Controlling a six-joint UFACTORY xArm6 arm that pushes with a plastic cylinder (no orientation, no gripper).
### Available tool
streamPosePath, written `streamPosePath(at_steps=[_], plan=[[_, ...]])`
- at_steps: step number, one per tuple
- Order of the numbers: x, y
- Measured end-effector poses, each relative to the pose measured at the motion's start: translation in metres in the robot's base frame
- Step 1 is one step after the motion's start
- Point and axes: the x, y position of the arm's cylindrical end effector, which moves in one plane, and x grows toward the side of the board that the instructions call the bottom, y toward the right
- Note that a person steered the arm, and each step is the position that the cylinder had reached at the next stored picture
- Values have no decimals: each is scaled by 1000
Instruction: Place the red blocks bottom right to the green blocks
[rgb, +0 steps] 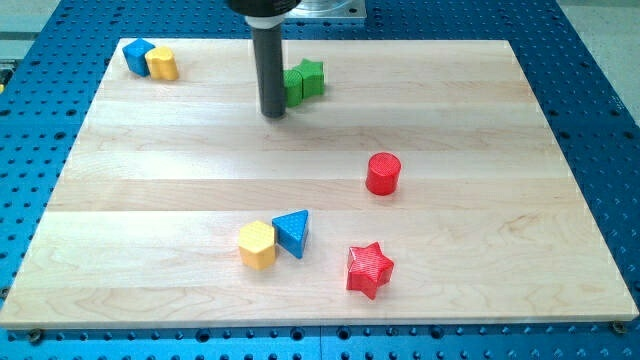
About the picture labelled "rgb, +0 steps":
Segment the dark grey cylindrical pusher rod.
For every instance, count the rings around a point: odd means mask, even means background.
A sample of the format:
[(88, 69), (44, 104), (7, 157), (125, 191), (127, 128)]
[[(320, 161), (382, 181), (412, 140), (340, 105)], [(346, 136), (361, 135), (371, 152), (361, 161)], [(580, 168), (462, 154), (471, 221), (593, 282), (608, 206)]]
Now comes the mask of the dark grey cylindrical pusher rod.
[(268, 118), (281, 118), (286, 111), (281, 26), (252, 29), (260, 111)]

